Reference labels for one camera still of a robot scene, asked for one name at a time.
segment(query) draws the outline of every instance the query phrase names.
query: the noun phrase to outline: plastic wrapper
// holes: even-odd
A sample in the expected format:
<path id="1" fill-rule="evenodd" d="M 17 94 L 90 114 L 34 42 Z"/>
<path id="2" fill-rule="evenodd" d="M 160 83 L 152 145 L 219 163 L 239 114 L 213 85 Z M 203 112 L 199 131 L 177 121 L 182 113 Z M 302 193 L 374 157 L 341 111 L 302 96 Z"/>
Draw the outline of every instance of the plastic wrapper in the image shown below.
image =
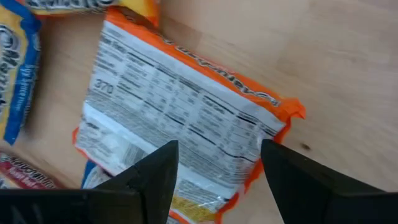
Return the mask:
<path id="1" fill-rule="evenodd" d="M 0 0 L 0 136 L 14 144 L 29 111 L 40 55 L 38 21 L 15 0 Z"/>
<path id="2" fill-rule="evenodd" d="M 23 160 L 0 152 L 0 189 L 63 189 L 64 186 Z"/>
<path id="3" fill-rule="evenodd" d="M 300 102 L 283 98 L 109 9 L 76 148 L 116 175 L 179 142 L 170 215 L 221 222 L 262 172 L 263 139 L 281 142 Z"/>
<path id="4" fill-rule="evenodd" d="M 83 189 L 93 189 L 110 178 L 112 178 L 111 175 L 105 170 L 97 166 L 94 162 L 87 161 L 81 187 Z M 169 217 L 167 224 L 179 224 L 179 222 L 176 219 Z"/>
<path id="5" fill-rule="evenodd" d="M 41 16 L 82 12 L 104 12 L 109 6 L 126 6 L 159 25 L 160 0 L 19 0 L 33 13 Z"/>

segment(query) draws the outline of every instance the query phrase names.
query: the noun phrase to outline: barcode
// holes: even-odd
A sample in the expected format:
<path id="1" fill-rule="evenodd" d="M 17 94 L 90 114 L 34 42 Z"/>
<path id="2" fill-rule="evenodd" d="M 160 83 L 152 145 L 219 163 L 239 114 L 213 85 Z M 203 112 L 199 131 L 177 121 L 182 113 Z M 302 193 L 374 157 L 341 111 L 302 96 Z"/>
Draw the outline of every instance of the barcode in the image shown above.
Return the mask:
<path id="1" fill-rule="evenodd" d="M 140 161 L 144 157 L 146 157 L 148 154 L 144 152 L 141 148 L 130 144 L 129 147 L 127 148 L 126 152 L 124 153 L 123 156 L 123 163 L 127 166 L 130 167 L 134 165 L 136 162 Z"/>

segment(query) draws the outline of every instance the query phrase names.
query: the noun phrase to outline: yellow package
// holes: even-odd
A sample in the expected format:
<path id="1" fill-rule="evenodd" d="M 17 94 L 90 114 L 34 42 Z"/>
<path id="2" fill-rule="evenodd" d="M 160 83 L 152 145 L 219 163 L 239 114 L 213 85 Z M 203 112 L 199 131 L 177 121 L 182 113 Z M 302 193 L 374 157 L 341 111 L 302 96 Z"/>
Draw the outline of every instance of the yellow package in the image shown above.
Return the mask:
<path id="1" fill-rule="evenodd" d="M 108 6 L 126 6 L 159 24 L 159 0 L 19 0 L 37 15 L 69 14 L 74 12 L 103 12 Z"/>
<path id="2" fill-rule="evenodd" d="M 14 144 L 29 111 L 41 23 L 21 3 L 0 0 L 0 138 Z"/>

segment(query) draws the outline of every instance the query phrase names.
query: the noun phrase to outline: wooden table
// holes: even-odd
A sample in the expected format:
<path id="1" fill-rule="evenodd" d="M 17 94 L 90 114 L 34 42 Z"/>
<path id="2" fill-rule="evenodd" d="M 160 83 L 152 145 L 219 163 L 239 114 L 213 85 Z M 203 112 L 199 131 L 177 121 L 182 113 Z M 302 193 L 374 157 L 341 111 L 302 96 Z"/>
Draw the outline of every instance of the wooden table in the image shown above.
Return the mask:
<path id="1" fill-rule="evenodd" d="M 398 190 L 398 1 L 164 0 L 180 45 L 299 98 L 284 144 L 344 174 Z M 71 144 L 103 16 L 49 19 L 32 111 L 16 151 L 70 187 L 85 159 Z M 282 223 L 261 177 L 225 223 Z"/>

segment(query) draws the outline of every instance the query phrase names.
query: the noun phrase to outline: orange noodle package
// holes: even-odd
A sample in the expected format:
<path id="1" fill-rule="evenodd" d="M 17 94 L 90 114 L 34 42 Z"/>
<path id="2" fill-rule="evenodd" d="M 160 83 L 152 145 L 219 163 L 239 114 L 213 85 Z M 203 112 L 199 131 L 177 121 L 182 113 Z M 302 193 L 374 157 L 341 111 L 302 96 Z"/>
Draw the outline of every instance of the orange noodle package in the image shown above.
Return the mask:
<path id="1" fill-rule="evenodd" d="M 103 12 L 109 6 L 126 6 L 159 25 L 160 0 L 18 0 L 34 14 L 51 16 L 74 12 Z"/>
<path id="2" fill-rule="evenodd" d="M 172 139 L 179 142 L 170 215 L 221 223 L 262 172 L 263 139 L 281 142 L 297 99 L 210 62 L 109 8 L 76 148 L 117 175 Z"/>

